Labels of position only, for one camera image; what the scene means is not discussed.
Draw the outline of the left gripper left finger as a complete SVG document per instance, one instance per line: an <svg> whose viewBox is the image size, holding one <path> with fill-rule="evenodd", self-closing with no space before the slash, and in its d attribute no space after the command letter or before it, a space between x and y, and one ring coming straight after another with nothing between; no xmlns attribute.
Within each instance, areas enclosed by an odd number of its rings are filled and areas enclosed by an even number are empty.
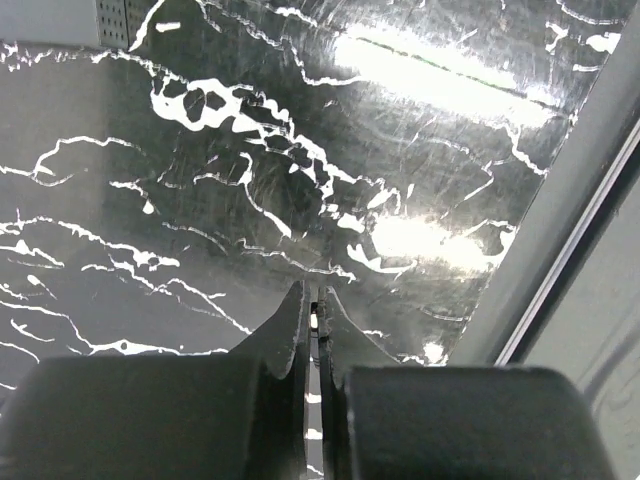
<svg viewBox="0 0 640 480"><path fill-rule="evenodd" d="M306 283L231 353L258 362L246 479L306 477Z"/></svg>

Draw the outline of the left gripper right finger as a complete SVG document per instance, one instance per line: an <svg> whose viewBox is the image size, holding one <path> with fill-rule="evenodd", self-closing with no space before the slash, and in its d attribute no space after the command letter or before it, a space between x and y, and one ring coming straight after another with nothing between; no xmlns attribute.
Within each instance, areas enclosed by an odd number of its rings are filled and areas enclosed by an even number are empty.
<svg viewBox="0 0 640 480"><path fill-rule="evenodd" d="M318 322L315 363L320 376L324 477L349 479L345 377L355 367L397 367L399 362L351 321L334 288L318 289L315 313Z"/></svg>

